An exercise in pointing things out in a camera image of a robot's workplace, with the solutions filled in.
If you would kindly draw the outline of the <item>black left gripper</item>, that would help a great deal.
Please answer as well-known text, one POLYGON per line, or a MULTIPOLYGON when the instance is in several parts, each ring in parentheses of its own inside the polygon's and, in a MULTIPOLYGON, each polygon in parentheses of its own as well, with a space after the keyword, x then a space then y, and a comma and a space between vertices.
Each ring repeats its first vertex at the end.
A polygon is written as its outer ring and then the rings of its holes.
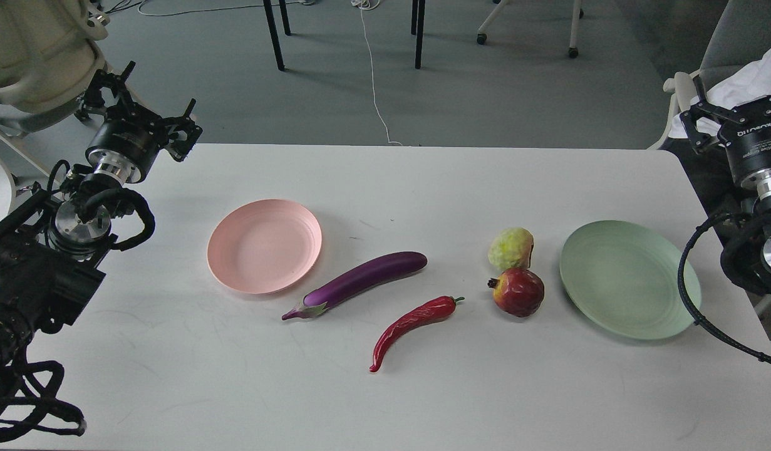
POLYGON ((113 184, 144 182, 162 149, 174 162, 184 162, 203 132, 191 117, 196 99, 190 99, 182 115, 167 118, 134 100, 127 80, 135 65, 128 62, 120 74, 96 70, 90 85, 77 98, 77 120, 88 121, 90 115, 104 117, 85 156, 93 173, 110 178, 113 184), (113 95, 113 105, 106 105, 104 90, 113 95))

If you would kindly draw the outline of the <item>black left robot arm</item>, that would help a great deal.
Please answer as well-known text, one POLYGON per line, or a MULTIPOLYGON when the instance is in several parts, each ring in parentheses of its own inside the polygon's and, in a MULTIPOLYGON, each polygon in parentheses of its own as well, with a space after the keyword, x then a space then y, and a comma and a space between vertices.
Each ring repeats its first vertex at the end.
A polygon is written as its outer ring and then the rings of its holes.
POLYGON ((144 182, 159 152, 183 162, 202 134, 190 100, 181 115, 163 117, 133 99, 122 73, 96 71, 76 97, 74 117, 102 125, 86 149, 85 165, 59 160, 65 179, 36 184, 32 196, 0 221, 0 443, 30 431, 81 436, 81 409, 57 397, 65 375, 57 361, 31 363, 38 332, 55 334, 75 323, 105 274, 111 251, 149 240, 156 220, 147 200, 130 188, 144 182))

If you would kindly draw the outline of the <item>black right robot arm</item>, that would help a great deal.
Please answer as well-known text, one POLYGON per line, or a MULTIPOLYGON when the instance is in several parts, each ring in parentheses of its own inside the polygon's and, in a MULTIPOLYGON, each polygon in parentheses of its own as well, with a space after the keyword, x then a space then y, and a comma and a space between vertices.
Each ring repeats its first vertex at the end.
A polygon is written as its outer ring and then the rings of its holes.
POLYGON ((737 106, 708 101, 700 77, 696 100, 678 115, 693 151, 724 153, 735 189, 743 195, 737 211, 717 214, 735 226, 720 265, 734 285, 771 294, 771 94, 737 106))

